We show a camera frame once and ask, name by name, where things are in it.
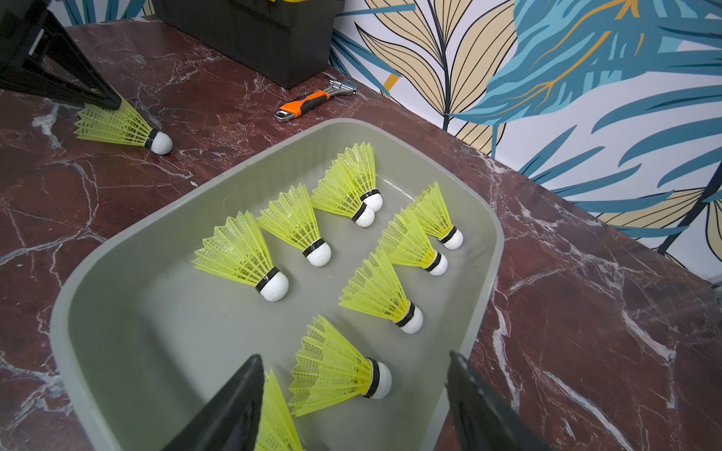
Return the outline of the yellow-green shuttlecock ten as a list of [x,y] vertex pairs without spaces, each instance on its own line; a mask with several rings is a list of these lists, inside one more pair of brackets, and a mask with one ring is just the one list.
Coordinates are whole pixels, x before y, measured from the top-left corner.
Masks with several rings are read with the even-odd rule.
[[82,140],[142,147],[157,155],[169,154],[173,146],[169,135],[148,124],[124,98],[117,110],[87,103],[74,125],[76,137]]

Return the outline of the grey plastic storage tray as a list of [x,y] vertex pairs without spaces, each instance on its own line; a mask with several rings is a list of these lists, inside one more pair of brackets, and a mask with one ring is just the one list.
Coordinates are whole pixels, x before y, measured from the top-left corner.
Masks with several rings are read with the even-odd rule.
[[[329,263],[267,238],[290,288],[270,303],[252,287],[201,272],[195,253],[229,216],[259,212],[299,183],[314,188],[337,155],[374,148],[384,200],[363,229],[319,212]],[[440,276],[398,268],[424,322],[406,334],[389,321],[342,308],[343,288],[388,222],[429,185],[441,187],[464,244]],[[464,182],[417,148],[368,123],[328,120],[263,150],[124,230],[92,252],[64,285],[51,321],[56,364],[86,435],[98,450],[159,450],[253,354],[291,383],[295,353],[316,316],[362,354],[386,364],[382,400],[354,398],[299,417],[308,450],[430,450],[449,411],[452,351],[473,348],[504,247],[500,221]]]

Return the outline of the yellow-green shuttlecock eight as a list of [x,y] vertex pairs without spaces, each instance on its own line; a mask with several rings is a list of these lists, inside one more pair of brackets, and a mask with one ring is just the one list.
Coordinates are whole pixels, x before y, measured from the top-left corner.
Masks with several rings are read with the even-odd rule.
[[384,200],[377,188],[376,164],[374,147],[370,143],[362,142],[346,148],[337,155],[337,159],[349,171],[359,199],[374,212],[379,212]]

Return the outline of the yellow-green shuttlecock seven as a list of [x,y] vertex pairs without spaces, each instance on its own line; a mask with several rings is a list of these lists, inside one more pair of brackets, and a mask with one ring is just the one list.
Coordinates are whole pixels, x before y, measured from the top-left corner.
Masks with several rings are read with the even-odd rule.
[[272,261],[255,216],[246,210],[229,216],[195,251],[196,269],[253,287],[268,302],[283,299],[290,282]]

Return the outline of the yellow-green shuttlecock six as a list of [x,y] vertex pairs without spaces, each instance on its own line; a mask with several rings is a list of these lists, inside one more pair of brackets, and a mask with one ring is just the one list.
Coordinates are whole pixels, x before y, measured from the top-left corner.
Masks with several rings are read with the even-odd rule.
[[351,398],[381,400],[389,395],[393,385],[388,366],[363,355],[321,315],[308,325],[295,360],[289,406],[296,417]]

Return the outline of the yellow-green shuttlecock two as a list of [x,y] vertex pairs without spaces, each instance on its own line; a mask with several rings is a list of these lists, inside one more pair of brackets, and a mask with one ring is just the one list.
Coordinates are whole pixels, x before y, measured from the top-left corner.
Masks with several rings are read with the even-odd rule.
[[424,232],[449,250],[464,243],[464,234],[450,219],[449,210],[438,182],[431,184],[409,206]]

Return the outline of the yellow-green shuttlecock three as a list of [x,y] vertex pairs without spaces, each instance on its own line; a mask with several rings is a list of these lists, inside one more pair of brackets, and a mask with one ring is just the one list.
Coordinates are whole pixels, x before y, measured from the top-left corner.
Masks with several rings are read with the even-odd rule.
[[380,248],[355,270],[338,305],[388,319],[406,334],[419,332],[424,322],[422,311],[408,299],[387,253]]

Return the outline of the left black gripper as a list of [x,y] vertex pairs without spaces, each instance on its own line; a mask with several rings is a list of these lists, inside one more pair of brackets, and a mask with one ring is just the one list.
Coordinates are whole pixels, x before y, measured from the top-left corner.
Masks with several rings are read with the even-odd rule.
[[49,1],[1,2],[1,84],[60,103],[120,108],[121,97],[100,75]]

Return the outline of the yellow-green shuttlecock nine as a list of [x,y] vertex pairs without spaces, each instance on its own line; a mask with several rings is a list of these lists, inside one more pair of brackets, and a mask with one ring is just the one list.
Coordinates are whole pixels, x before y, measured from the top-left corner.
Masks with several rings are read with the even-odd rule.
[[329,263],[332,250],[321,235],[308,188],[303,183],[291,186],[271,201],[257,221],[262,229],[299,249],[314,267]]

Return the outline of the yellow-green shuttlecock four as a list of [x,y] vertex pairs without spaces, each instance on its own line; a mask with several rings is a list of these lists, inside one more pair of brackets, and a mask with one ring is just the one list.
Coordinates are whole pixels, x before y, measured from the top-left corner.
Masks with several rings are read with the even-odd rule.
[[304,451],[273,370],[265,373],[261,421],[254,450]]

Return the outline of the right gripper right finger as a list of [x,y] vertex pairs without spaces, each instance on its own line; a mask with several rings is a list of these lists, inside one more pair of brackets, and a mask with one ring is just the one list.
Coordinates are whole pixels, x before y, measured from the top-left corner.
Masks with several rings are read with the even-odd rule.
[[462,450],[550,449],[464,355],[451,351],[447,397]]

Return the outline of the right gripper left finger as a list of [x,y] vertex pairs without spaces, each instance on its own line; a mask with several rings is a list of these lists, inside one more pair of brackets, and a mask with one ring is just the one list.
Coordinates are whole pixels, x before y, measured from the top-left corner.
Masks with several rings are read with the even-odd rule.
[[164,449],[253,450],[263,392],[263,362],[253,354]]

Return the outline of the yellow-green shuttlecock one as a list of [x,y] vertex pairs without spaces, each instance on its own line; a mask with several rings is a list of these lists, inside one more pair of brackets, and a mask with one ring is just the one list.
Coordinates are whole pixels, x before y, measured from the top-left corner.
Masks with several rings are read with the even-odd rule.
[[442,276],[449,268],[447,258],[434,249],[410,207],[394,215],[378,241],[396,265],[419,267],[430,275]]

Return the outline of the yellow-green shuttlecock five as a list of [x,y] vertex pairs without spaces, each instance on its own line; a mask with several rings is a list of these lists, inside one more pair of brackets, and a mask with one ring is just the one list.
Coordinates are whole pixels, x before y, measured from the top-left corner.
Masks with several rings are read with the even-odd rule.
[[364,229],[375,220],[374,211],[360,199],[352,175],[339,159],[325,171],[310,199],[315,209],[350,218]]

